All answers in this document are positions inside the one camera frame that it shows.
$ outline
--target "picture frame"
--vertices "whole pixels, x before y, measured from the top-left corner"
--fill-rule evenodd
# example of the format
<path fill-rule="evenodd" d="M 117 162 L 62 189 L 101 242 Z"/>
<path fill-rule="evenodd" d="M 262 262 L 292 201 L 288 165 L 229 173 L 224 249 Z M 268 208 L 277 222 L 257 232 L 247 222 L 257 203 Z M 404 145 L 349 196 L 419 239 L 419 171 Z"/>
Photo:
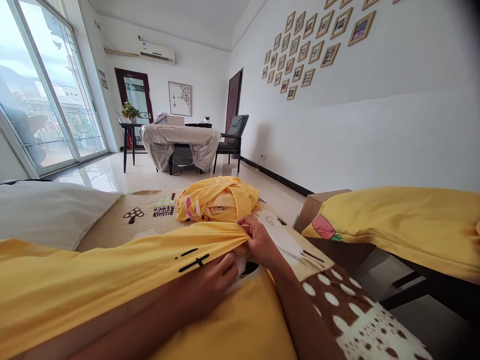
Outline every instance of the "picture frame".
<path fill-rule="evenodd" d="M 285 50 L 289 48 L 290 44 L 290 33 L 283 37 L 283 41 L 281 42 L 281 49 L 280 52 L 283 53 Z"/>
<path fill-rule="evenodd" d="M 315 74 L 315 68 L 305 71 L 303 73 L 303 80 L 301 81 L 300 87 L 304 88 L 304 87 L 310 86 L 310 84 L 312 83 L 312 79 L 314 78 L 314 74 Z"/>
<path fill-rule="evenodd" d="M 282 72 L 279 71 L 276 73 L 275 75 L 275 82 L 273 83 L 273 86 L 277 86 L 277 85 L 280 85 L 280 82 L 282 81 Z"/>
<path fill-rule="evenodd" d="M 333 65 L 335 61 L 335 57 L 337 57 L 337 53 L 339 52 L 340 43 L 332 45 L 328 47 L 325 51 L 325 55 L 323 56 L 323 60 L 321 61 L 321 68 Z"/>
<path fill-rule="evenodd" d="M 293 71 L 293 76 L 291 78 L 291 82 L 294 83 L 294 82 L 297 82 L 298 80 L 300 80 L 300 78 L 302 77 L 302 71 L 304 70 L 304 65 L 299 65 L 295 68 L 295 70 Z"/>
<path fill-rule="evenodd" d="M 280 47 L 280 40 L 282 39 L 282 33 L 279 33 L 275 36 L 275 41 L 273 42 L 273 51 L 277 50 Z"/>
<path fill-rule="evenodd" d="M 363 6 L 361 7 L 361 10 L 364 11 L 365 9 L 368 9 L 371 7 L 373 4 L 375 4 L 379 0 L 365 0 L 363 2 Z"/>
<path fill-rule="evenodd" d="M 297 35 L 298 32 L 302 31 L 304 28 L 305 22 L 305 15 L 307 14 L 306 11 L 302 12 L 299 17 L 296 18 L 295 21 L 295 30 L 293 31 L 293 35 Z"/>
<path fill-rule="evenodd" d="M 290 86 L 290 88 L 288 88 L 288 94 L 286 95 L 286 99 L 287 100 L 295 99 L 296 93 L 297 93 L 297 85 Z"/>
<path fill-rule="evenodd" d="M 348 42 L 348 46 L 351 46 L 353 44 L 356 44 L 362 41 L 369 35 L 370 27 L 374 22 L 376 13 L 377 13 L 377 10 L 372 11 L 368 15 L 358 20 L 355 23 L 355 25 L 353 25 L 353 30 L 351 31 L 350 41 Z"/>
<path fill-rule="evenodd" d="M 298 35 L 296 38 L 294 38 L 291 41 L 290 53 L 288 54 L 289 56 L 292 56 L 293 54 L 295 54 L 297 52 L 297 50 L 299 49 L 299 44 L 300 44 L 300 35 Z"/>
<path fill-rule="evenodd" d="M 308 40 L 306 43 L 300 46 L 300 51 L 298 52 L 298 60 L 296 61 L 297 63 L 307 58 L 307 56 L 309 55 L 309 49 L 310 49 L 310 40 Z"/>
<path fill-rule="evenodd" d="M 352 15 L 353 9 L 354 8 L 351 7 L 337 16 L 335 23 L 333 24 L 333 30 L 331 31 L 330 40 L 335 39 L 337 36 L 342 35 L 345 32 L 345 30 L 347 30 L 347 26 L 349 25 L 350 15 Z"/>
<path fill-rule="evenodd" d="M 282 81 L 281 87 L 280 87 L 280 94 L 284 94 L 284 93 L 287 92 L 287 90 L 289 88 L 289 83 L 290 83 L 290 79 Z"/>
<path fill-rule="evenodd" d="M 285 64 L 285 72 L 283 73 L 284 75 L 290 74 L 292 70 L 294 69 L 294 63 L 295 63 L 295 58 L 292 57 L 289 59 L 286 64 Z"/>
<path fill-rule="evenodd" d="M 318 16 L 318 13 L 315 13 L 315 15 L 313 15 L 311 18 L 309 18 L 306 21 L 305 31 L 303 32 L 302 39 L 305 39 L 306 37 L 309 37 L 314 32 L 315 23 L 317 22 L 317 16 Z"/>
<path fill-rule="evenodd" d="M 278 60 L 277 70 L 282 70 L 284 68 L 286 60 L 287 60 L 287 54 L 283 54 L 282 56 L 280 56 L 280 59 Z"/>
<path fill-rule="evenodd" d="M 290 15 L 288 15 L 287 18 L 286 18 L 284 34 L 288 33 L 290 30 L 292 30 L 292 26 L 294 25 L 294 19 L 295 19 L 295 11 L 292 12 Z"/>
<path fill-rule="evenodd" d="M 275 74 L 274 70 L 268 73 L 268 81 L 266 82 L 267 84 L 270 84 L 274 80 L 274 74 Z"/>
<path fill-rule="evenodd" d="M 272 53 L 272 50 L 268 50 L 265 54 L 265 62 L 263 63 L 264 65 L 267 65 L 270 62 L 270 54 Z"/>
<path fill-rule="evenodd" d="M 316 32 L 315 39 L 318 39 L 319 37 L 325 35 L 326 33 L 329 32 L 330 28 L 330 23 L 332 22 L 332 18 L 334 17 L 334 12 L 335 10 L 332 10 L 328 13 L 326 13 L 321 19 L 320 19 L 320 25 L 318 26 L 318 30 Z"/>
<path fill-rule="evenodd" d="M 324 47 L 324 43 L 325 43 L 325 41 L 322 40 L 319 43 L 317 43 L 317 44 L 315 44 L 311 47 L 310 58 L 308 59 L 309 64 L 314 63 L 318 59 L 320 59 L 320 53 L 322 52 L 322 48 Z"/>

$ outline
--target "yellow pillowcase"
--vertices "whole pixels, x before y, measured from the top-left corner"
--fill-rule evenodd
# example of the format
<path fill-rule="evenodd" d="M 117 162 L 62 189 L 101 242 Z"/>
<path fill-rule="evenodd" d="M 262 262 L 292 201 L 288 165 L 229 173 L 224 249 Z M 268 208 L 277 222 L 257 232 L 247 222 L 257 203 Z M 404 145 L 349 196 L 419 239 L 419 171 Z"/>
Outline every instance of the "yellow pillowcase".
<path fill-rule="evenodd" d="M 480 194 L 386 186 L 336 195 L 301 233 L 372 243 L 413 263 L 480 284 Z"/>

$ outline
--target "baseboard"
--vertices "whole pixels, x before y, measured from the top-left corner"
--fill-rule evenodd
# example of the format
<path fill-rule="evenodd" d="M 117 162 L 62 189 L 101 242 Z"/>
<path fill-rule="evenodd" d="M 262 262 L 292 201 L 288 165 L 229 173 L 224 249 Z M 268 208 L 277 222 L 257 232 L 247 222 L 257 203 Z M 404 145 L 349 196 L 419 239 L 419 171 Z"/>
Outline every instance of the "baseboard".
<path fill-rule="evenodd" d="M 246 162 L 248 165 L 250 166 L 253 166 L 254 168 L 257 167 L 257 164 L 251 160 L 248 160 L 247 158 L 244 158 L 243 156 L 240 156 L 240 160 Z M 293 191 L 299 193 L 300 195 L 303 195 L 304 197 L 307 197 L 308 195 L 310 194 L 314 194 L 313 191 L 310 191 L 286 178 L 284 178 L 283 176 L 280 176 L 276 173 L 274 173 L 273 171 L 270 171 L 268 170 L 266 167 L 263 167 L 261 165 L 258 165 L 258 169 L 264 173 L 265 175 L 268 175 L 269 177 L 271 177 L 272 179 L 278 181 L 279 183 L 285 185 L 286 187 L 292 189 Z"/>

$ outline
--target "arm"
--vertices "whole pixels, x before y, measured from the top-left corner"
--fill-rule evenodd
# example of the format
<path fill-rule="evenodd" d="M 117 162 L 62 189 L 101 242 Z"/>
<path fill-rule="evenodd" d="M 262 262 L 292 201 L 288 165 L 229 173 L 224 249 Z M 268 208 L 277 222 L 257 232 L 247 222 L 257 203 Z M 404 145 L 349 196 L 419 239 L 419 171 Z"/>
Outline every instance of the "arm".
<path fill-rule="evenodd" d="M 273 276 L 298 359 L 344 360 L 343 351 L 263 224 L 250 216 L 238 224 L 247 225 L 250 251 Z"/>

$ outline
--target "cartoon print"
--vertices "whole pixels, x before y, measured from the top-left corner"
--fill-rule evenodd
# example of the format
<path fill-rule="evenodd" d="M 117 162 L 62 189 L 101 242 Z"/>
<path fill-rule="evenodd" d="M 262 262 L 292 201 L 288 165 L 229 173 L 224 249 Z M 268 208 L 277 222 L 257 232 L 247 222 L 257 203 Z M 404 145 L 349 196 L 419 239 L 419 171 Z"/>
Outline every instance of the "cartoon print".
<path fill-rule="evenodd" d="M 335 233 L 334 227 L 329 223 L 326 218 L 324 218 L 322 214 L 318 214 L 318 216 L 311 222 L 311 224 L 322 239 L 342 241 L 342 237 Z"/>

